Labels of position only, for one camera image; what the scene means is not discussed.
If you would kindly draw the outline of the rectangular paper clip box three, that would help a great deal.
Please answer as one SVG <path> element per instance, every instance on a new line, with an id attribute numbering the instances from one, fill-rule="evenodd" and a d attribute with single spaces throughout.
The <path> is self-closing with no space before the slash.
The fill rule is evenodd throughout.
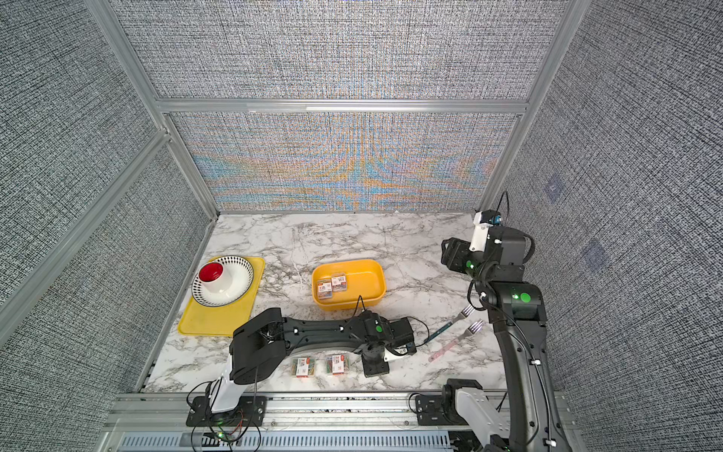
<path id="1" fill-rule="evenodd" d="M 349 359 L 346 354 L 333 354 L 326 357 L 326 372 L 338 376 L 348 373 Z"/>

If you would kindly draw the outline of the rectangular paper clip box two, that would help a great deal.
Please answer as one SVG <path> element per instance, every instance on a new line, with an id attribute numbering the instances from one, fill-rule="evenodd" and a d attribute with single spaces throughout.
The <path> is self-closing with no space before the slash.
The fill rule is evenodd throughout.
<path id="1" fill-rule="evenodd" d="M 316 360 L 311 357 L 297 357 L 292 360 L 292 372 L 296 378 L 309 378 L 316 373 Z"/>

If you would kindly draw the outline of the yellow plastic storage box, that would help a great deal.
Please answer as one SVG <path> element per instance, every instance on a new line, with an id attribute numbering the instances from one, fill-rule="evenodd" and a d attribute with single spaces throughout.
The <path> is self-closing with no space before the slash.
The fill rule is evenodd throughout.
<path id="1" fill-rule="evenodd" d="M 317 281 L 330 279 L 338 273 L 346 274 L 348 290 L 333 292 L 331 299 L 319 301 L 316 297 Z M 386 280 L 380 263 L 373 259 L 327 263 L 313 271 L 312 293 L 314 302 L 324 312 L 368 308 L 379 304 L 386 294 Z"/>

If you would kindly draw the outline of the rectangular paper clip box four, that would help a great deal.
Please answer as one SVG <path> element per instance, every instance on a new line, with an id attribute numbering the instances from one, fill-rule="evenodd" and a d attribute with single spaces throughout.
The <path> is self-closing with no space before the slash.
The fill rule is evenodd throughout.
<path id="1" fill-rule="evenodd" d="M 316 297 L 319 301 L 333 297 L 333 282 L 331 279 L 320 279 L 317 281 Z"/>

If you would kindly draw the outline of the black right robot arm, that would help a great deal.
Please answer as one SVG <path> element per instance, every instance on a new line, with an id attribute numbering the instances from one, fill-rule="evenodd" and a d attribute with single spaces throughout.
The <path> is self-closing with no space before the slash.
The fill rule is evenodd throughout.
<path id="1" fill-rule="evenodd" d="M 441 262 L 470 277 L 467 301 L 488 314 L 503 358 L 508 433 L 480 433 L 486 451 L 569 451 L 548 365 L 548 316 L 540 288 L 525 282 L 536 252 L 531 235 L 502 225 L 482 228 L 483 247 L 451 237 Z"/>

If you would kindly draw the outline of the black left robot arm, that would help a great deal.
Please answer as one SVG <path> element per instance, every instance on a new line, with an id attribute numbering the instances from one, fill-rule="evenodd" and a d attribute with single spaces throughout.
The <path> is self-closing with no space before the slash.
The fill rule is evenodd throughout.
<path id="1" fill-rule="evenodd" d="M 226 367 L 207 396 L 211 414 L 236 409 L 244 391 L 268 379 L 287 358 L 304 352 L 346 351 L 361 356 L 367 377 L 390 372 L 389 358 L 416 354 L 410 318 L 389 320 L 371 310 L 339 320 L 289 318 L 268 308 L 232 335 Z"/>

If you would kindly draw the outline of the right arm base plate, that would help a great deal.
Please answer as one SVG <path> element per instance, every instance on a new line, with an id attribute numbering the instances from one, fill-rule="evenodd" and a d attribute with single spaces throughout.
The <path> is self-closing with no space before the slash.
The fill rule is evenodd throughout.
<path id="1" fill-rule="evenodd" d="M 412 410 L 419 426 L 453 426 L 455 424 L 444 410 L 444 398 L 441 395 L 414 395 Z"/>

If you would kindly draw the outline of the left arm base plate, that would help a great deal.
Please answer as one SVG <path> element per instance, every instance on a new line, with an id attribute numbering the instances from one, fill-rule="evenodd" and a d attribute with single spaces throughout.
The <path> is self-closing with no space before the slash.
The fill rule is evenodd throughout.
<path id="1" fill-rule="evenodd" d="M 224 429 L 250 423 L 262 425 L 267 411 L 266 397 L 241 397 L 237 406 L 222 414 L 212 414 L 210 401 L 205 395 L 198 395 L 191 401 L 186 426 L 192 427 L 223 427 Z"/>

